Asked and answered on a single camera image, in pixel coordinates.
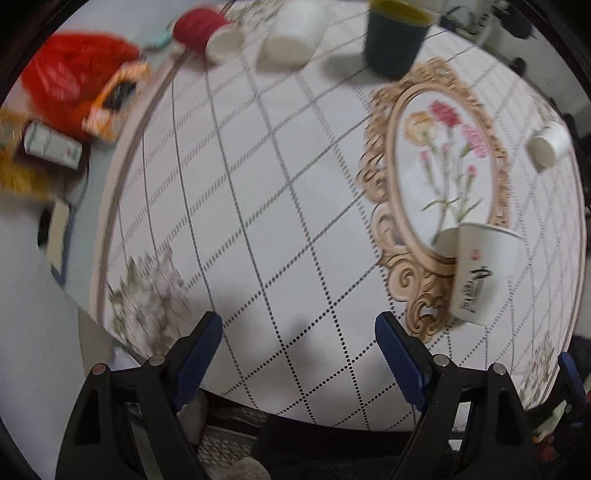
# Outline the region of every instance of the cup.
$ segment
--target cup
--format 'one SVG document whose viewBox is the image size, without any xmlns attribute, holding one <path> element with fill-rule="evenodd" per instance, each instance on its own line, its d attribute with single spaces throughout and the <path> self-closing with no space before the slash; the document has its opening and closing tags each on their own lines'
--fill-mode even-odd
<svg viewBox="0 0 591 480">
<path fill-rule="evenodd" d="M 244 44 L 244 33 L 210 8 L 186 12 L 174 24 L 173 37 L 216 64 L 237 56 Z"/>
<path fill-rule="evenodd" d="M 499 287 L 513 273 L 522 238 L 482 223 L 461 223 L 456 276 L 450 313 L 464 322 L 489 326 L 499 300 Z"/>
<path fill-rule="evenodd" d="M 329 15 L 319 3 L 294 0 L 277 12 L 264 51 L 274 62 L 299 67 L 310 61 L 320 45 Z"/>
<path fill-rule="evenodd" d="M 439 0 L 372 0 L 363 54 L 377 74 L 400 80 L 413 66 L 429 27 L 444 8 Z"/>
<path fill-rule="evenodd" d="M 561 123 L 553 121 L 532 138 L 528 146 L 534 160 L 540 166 L 549 168 L 568 152 L 570 144 L 568 129 Z"/>
</svg>

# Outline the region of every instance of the dark green cup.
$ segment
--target dark green cup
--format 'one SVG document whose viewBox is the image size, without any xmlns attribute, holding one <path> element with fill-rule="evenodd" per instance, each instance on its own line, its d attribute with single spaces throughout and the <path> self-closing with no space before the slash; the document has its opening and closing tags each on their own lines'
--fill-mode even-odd
<svg viewBox="0 0 591 480">
<path fill-rule="evenodd" d="M 404 77 L 413 66 L 432 18 L 428 12 L 395 0 L 372 1 L 364 48 L 369 67 L 392 80 Z"/>
</svg>

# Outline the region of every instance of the ornate oval frame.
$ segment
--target ornate oval frame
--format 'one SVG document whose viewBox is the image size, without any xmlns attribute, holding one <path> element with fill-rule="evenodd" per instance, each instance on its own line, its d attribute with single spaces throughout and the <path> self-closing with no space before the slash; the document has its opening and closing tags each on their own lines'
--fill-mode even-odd
<svg viewBox="0 0 591 480">
<path fill-rule="evenodd" d="M 373 113 L 366 128 L 367 142 L 357 181 L 377 204 L 372 232 L 382 250 L 380 263 L 388 268 L 388 290 L 394 299 L 407 302 L 406 325 L 423 342 L 446 322 L 456 259 L 438 254 L 413 232 L 398 188 L 394 133 L 404 107 L 427 90 L 444 93 L 463 105 L 486 136 L 493 152 L 491 175 L 496 183 L 488 223 L 509 225 L 510 196 L 507 152 L 493 134 L 493 123 L 443 59 L 417 63 L 402 80 L 372 94 Z"/>
</svg>

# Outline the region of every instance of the blue gripper pad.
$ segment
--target blue gripper pad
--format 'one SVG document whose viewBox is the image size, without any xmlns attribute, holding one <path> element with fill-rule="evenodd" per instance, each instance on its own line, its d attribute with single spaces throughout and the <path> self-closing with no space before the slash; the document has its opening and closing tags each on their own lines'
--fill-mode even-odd
<svg viewBox="0 0 591 480">
<path fill-rule="evenodd" d="M 207 367 L 212 362 L 217 347 L 222 340 L 222 330 L 222 318 L 215 314 L 184 361 L 178 372 L 177 392 L 173 398 L 176 411 L 179 411 L 183 405 L 189 403 L 195 396 Z"/>
<path fill-rule="evenodd" d="M 579 376 L 579 372 L 577 372 L 577 367 L 574 365 L 572 357 L 567 352 L 562 352 L 558 356 L 558 365 L 560 366 L 560 371 L 564 371 L 572 382 L 570 392 L 572 398 L 567 399 L 567 402 L 573 402 L 577 408 L 585 406 L 587 403 L 587 394 L 585 393 L 583 382 L 581 382 L 581 377 Z"/>
<path fill-rule="evenodd" d="M 394 378 L 396 378 L 404 399 L 423 411 L 427 407 L 427 399 L 423 394 L 425 386 L 423 374 L 409 356 L 383 313 L 375 319 L 375 339 Z"/>
</svg>

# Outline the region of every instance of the red plastic bag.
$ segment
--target red plastic bag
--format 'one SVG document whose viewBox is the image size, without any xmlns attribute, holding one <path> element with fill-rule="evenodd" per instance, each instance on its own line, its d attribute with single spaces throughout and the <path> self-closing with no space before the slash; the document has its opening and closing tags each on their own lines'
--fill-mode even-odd
<svg viewBox="0 0 591 480">
<path fill-rule="evenodd" d="M 113 74 L 139 50 L 108 35 L 52 35 L 23 70 L 21 81 L 45 123 L 77 140 L 87 140 L 82 120 Z"/>
</svg>

